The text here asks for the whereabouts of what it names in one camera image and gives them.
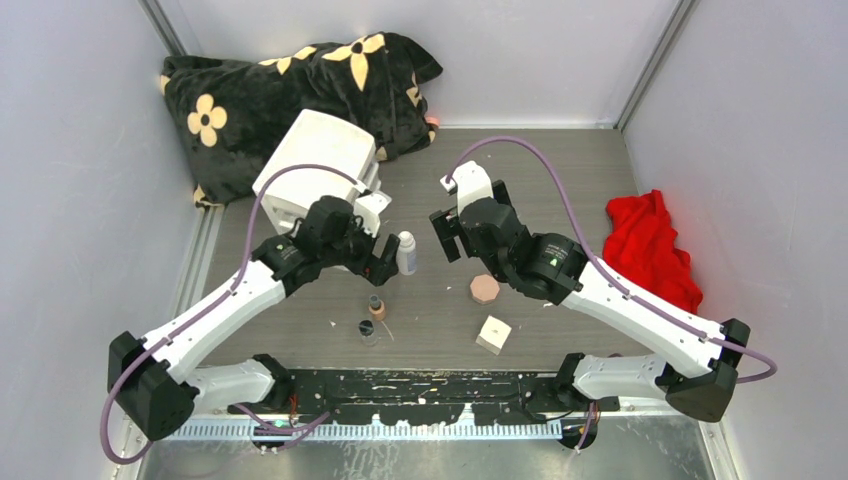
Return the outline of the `white plastic bottle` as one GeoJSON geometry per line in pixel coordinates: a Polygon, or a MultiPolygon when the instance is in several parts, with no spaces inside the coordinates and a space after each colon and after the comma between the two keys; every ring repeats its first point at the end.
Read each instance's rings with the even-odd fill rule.
{"type": "Polygon", "coordinates": [[[413,234],[401,231],[398,234],[399,246],[396,262],[399,273],[405,276],[413,275],[417,270],[417,245],[413,234]]]}

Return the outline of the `tan foundation bottle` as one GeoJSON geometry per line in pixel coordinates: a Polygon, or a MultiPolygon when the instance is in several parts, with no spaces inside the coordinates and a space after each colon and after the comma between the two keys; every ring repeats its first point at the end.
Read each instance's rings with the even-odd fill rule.
{"type": "Polygon", "coordinates": [[[370,295],[368,299],[368,310],[372,319],[376,322],[384,322],[386,318],[386,306],[383,300],[376,294],[370,295]]]}

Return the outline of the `white plastic drawer organizer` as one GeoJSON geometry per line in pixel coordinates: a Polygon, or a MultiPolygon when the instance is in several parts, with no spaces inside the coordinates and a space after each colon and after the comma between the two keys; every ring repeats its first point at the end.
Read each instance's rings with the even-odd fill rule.
{"type": "Polygon", "coordinates": [[[329,114],[303,110],[253,183],[253,191],[278,234],[295,228],[322,196],[353,206],[380,191],[375,138],[329,114]]]}

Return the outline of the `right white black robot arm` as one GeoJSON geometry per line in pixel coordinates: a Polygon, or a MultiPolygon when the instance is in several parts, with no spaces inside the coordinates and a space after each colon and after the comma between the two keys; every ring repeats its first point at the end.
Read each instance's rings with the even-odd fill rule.
{"type": "Polygon", "coordinates": [[[552,393],[577,411],[612,397],[665,401],[695,420],[724,416],[739,381],[750,329],[682,310],[633,284],[579,243],[557,233],[530,233],[503,181],[442,183],[456,206],[430,216],[446,258],[478,258],[500,284],[525,297],[589,315],[649,349],[641,357],[568,354],[552,393]]]}

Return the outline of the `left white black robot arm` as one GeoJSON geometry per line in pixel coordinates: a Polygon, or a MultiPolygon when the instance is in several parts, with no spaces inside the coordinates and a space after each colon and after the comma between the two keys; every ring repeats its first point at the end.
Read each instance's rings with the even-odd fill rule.
{"type": "Polygon", "coordinates": [[[177,318],[140,338],[125,331],[108,350],[107,388],[150,441],[175,433],[190,417],[238,403],[269,413],[292,397],[286,370],[267,355],[241,364],[203,368],[224,340],[329,268],[344,268],[374,286],[397,275],[400,240],[373,250],[390,198],[373,192],[349,202],[325,195],[278,235],[251,246],[224,284],[177,318]]]}

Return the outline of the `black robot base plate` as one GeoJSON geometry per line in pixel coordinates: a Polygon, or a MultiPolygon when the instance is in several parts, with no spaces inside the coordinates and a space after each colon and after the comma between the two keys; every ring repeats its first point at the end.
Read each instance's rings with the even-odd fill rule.
{"type": "Polygon", "coordinates": [[[551,372],[458,370],[308,370],[290,372],[284,399],[248,404],[254,413],[296,416],[306,423],[327,413],[340,425],[451,425],[468,411],[476,426],[541,424],[586,405],[557,397],[551,372]]]}

